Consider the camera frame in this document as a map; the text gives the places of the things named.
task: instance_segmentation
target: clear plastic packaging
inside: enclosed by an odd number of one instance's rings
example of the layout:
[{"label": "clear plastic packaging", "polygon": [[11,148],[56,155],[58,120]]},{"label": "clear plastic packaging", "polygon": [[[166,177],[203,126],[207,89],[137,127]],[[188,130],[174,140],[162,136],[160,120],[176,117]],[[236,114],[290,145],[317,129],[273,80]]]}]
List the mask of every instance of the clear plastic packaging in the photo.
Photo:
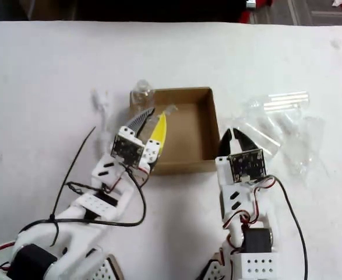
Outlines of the clear plastic packaging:
[{"label": "clear plastic packaging", "polygon": [[292,175],[305,178],[319,159],[325,123],[304,117],[307,92],[260,96],[245,103],[244,113],[232,124],[262,148],[267,163],[278,151]]},{"label": "clear plastic packaging", "polygon": [[283,143],[293,136],[309,104],[307,92],[273,94],[251,99],[243,115],[236,118],[238,128],[262,148],[270,161]]},{"label": "clear plastic packaging", "polygon": [[132,89],[131,102],[135,114],[154,106],[154,89],[146,80],[139,80]]},{"label": "clear plastic packaging", "polygon": [[305,177],[318,160],[325,122],[320,118],[305,117],[281,148],[292,175]]}]

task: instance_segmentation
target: white plastic bracket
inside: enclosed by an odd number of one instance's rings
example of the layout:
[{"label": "white plastic bracket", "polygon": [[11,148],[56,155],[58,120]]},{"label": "white plastic bracket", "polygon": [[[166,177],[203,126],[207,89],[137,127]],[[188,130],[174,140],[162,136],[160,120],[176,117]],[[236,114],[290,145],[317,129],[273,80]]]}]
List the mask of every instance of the white plastic bracket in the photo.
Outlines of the white plastic bracket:
[{"label": "white plastic bracket", "polygon": [[278,279],[278,253],[234,254],[233,279]]}]

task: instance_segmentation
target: clear plastic bottle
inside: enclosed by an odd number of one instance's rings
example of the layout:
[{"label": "clear plastic bottle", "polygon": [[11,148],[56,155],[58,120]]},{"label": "clear plastic bottle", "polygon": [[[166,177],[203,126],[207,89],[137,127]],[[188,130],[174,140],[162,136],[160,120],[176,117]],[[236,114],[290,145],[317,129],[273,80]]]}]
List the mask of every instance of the clear plastic bottle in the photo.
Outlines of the clear plastic bottle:
[{"label": "clear plastic bottle", "polygon": [[146,80],[139,80],[131,91],[131,102],[135,114],[154,106],[154,89]]}]

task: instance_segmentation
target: brown box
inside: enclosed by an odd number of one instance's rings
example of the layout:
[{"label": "brown box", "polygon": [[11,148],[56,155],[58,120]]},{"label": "brown box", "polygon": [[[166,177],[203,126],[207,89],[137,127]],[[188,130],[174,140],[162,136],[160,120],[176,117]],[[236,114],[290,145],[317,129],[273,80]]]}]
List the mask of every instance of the brown box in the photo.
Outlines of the brown box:
[{"label": "brown box", "polygon": [[167,136],[154,174],[182,174],[216,170],[220,136],[212,90],[209,87],[157,89],[155,114],[175,104],[167,116]]}]

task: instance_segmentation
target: white surface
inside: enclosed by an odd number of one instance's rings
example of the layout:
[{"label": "white surface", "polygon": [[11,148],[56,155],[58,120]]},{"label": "white surface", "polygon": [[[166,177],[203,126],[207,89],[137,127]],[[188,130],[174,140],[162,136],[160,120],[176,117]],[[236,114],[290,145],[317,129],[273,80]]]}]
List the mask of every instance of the white surface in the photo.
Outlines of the white surface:
[{"label": "white surface", "polygon": [[[342,280],[342,27],[0,22],[0,243],[49,216],[78,146],[99,124],[91,90],[114,95],[118,125],[142,78],[155,88],[210,86],[220,129],[255,94],[311,94],[310,112],[326,121],[324,168],[307,186],[290,180],[280,157],[268,171],[283,179],[304,231],[309,279]],[[97,135],[71,179],[89,183]],[[144,193],[144,224],[111,235],[126,279],[195,279],[227,234],[216,174],[153,177]],[[296,227],[279,188],[271,195],[283,279],[302,279]],[[65,190],[59,211],[74,197]],[[141,211],[137,196],[124,220]]]}]

